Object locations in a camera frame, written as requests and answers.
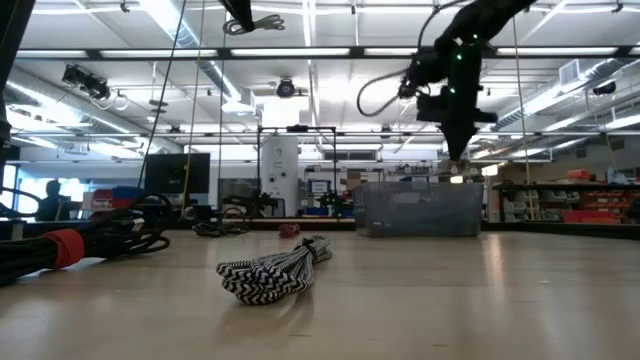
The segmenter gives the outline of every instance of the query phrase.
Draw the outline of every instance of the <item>black cable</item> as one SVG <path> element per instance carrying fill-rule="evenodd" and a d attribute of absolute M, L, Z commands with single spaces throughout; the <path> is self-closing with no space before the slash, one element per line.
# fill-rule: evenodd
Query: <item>black cable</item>
<path fill-rule="evenodd" d="M 22 191 L 22 190 L 18 190 L 18 189 L 10 189 L 10 188 L 6 188 L 6 187 L 2 187 L 2 192 L 9 192 L 15 195 L 20 195 L 20 196 L 26 196 L 28 198 L 31 198 L 33 200 L 35 200 L 38 203 L 38 207 L 40 207 L 40 204 L 42 203 L 42 199 L 40 199 L 39 197 Z M 6 218 L 29 218 L 29 217 L 35 217 L 36 213 L 32 213 L 32 214 L 26 214 L 26 213 L 21 213 L 19 211 L 13 210 L 13 209 L 9 209 L 7 206 L 5 206 L 3 203 L 0 203 L 0 217 L 6 217 Z"/>
<path fill-rule="evenodd" d="M 431 12 L 431 15 L 429 15 L 429 17 L 427 18 L 427 20 L 424 22 L 424 24 L 422 25 L 422 28 L 420 29 L 420 34 L 418 35 L 418 47 L 417 50 L 420 50 L 420 48 L 422 47 L 422 38 L 424 37 L 424 33 L 427 30 L 427 26 L 429 26 L 429 24 L 431 23 L 431 21 L 436 17 L 436 15 L 438 15 L 440 13 L 440 11 L 455 6 L 461 2 L 464 1 L 468 1 L 468 0 L 454 0 L 450 3 L 444 4 L 444 5 L 439 5 L 439 6 L 435 6 L 433 8 L 433 12 Z M 385 111 L 389 106 L 391 106 L 391 104 L 393 104 L 397 99 L 398 96 L 394 96 L 391 99 L 389 99 L 384 105 L 382 105 L 382 107 L 380 107 L 378 110 L 367 113 L 362 109 L 362 105 L 360 104 L 361 102 L 361 98 L 362 98 L 362 94 L 364 93 L 364 91 L 371 85 L 382 81 L 382 80 L 386 80 L 398 75 L 402 75 L 405 74 L 407 72 L 408 69 L 402 69 L 402 70 L 398 70 L 386 75 L 382 75 L 380 77 L 377 77 L 375 79 L 370 80 L 369 82 L 367 82 L 366 84 L 364 84 L 362 86 L 362 88 L 360 89 L 360 91 L 358 92 L 358 97 L 356 98 L 356 107 L 358 108 L 358 112 L 360 112 L 360 114 L 362 116 L 366 116 L 366 117 L 375 117 L 380 115 L 383 111 Z"/>
<path fill-rule="evenodd" d="M 158 198 L 165 205 L 164 217 L 158 217 L 144 207 L 149 198 Z M 84 244 L 85 258 L 113 259 L 164 250 L 171 244 L 162 236 L 172 216 L 169 200 L 160 194 L 147 194 L 134 200 L 127 208 L 116 209 L 103 217 L 75 229 Z M 144 220 L 139 229 L 134 219 Z M 0 285 L 13 282 L 21 276 L 43 269 L 51 269 L 58 257 L 58 246 L 46 238 L 0 241 Z"/>
<path fill-rule="evenodd" d="M 242 224 L 237 223 L 223 223 L 224 216 L 231 210 L 238 211 L 242 218 Z M 202 237 L 219 238 L 229 235 L 242 235 L 249 232 L 249 226 L 247 226 L 247 218 L 244 213 L 236 208 L 231 207 L 225 210 L 218 223 L 199 223 L 194 225 L 191 229 L 196 232 L 196 235 Z"/>
<path fill-rule="evenodd" d="M 171 66 L 173 65 L 173 59 L 175 56 L 176 47 L 178 46 L 178 37 L 180 36 L 180 30 L 182 30 L 182 19 L 184 18 L 184 12 L 186 8 L 187 8 L 187 0 L 183 0 L 182 11 L 180 12 L 180 19 L 178 20 L 178 28 L 176 29 L 176 35 L 173 38 L 173 47 L 171 48 L 171 56 L 169 57 L 169 64 L 167 65 L 167 72 L 164 75 L 164 84 L 162 85 L 160 100 L 158 101 L 158 109 L 155 112 L 156 118 L 153 121 L 153 128 L 151 129 L 151 135 L 149 135 L 149 144 L 147 144 L 147 150 L 144 153 L 144 158 L 142 158 L 142 167 L 140 168 L 140 176 L 138 177 L 137 192 L 140 192 L 140 187 L 142 186 L 142 177 L 144 176 L 144 168 L 147 165 L 147 157 L 149 156 L 149 151 L 151 150 L 151 143 L 153 142 L 153 137 L 156 134 L 156 129 L 158 127 L 158 120 L 160 119 L 160 110 L 162 110 L 162 104 L 164 102 L 164 93 L 167 90 L 169 74 L 171 73 Z"/>

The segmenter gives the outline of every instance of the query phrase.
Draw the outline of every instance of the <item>table surface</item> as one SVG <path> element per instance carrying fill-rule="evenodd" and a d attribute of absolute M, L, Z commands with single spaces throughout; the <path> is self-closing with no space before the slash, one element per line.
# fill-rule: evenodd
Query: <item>table surface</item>
<path fill-rule="evenodd" d="M 631 359 L 640 350 L 640 242 L 485 233 L 327 233 L 316 284 L 247 307 L 220 261 L 288 251 L 273 232 L 25 277 L 0 288 L 0 359 Z"/>

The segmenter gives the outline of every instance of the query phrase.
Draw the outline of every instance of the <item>transparent plastic bin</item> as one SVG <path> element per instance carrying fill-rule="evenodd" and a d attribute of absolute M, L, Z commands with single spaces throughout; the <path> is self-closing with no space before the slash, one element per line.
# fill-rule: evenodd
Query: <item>transparent plastic bin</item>
<path fill-rule="evenodd" d="M 482 184 L 365 183 L 353 193 L 356 231 L 368 237 L 475 237 Z"/>

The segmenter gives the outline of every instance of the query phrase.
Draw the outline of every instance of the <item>ceiling camera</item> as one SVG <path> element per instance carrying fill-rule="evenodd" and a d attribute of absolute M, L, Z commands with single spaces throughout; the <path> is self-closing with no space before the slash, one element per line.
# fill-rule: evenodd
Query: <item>ceiling camera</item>
<path fill-rule="evenodd" d="M 293 80 L 291 80 L 291 78 L 282 78 L 278 85 L 278 89 L 276 90 L 276 94 L 281 99 L 288 99 L 295 95 L 296 87 L 293 85 Z"/>

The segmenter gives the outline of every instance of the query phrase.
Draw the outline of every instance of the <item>braided rope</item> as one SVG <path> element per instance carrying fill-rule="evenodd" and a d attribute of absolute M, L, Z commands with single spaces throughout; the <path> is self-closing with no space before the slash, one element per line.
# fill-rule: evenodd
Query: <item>braided rope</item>
<path fill-rule="evenodd" d="M 288 253 L 218 264 L 222 287 L 247 305 L 266 305 L 308 290 L 315 281 L 313 264 L 329 260 L 329 240 L 314 235 Z"/>

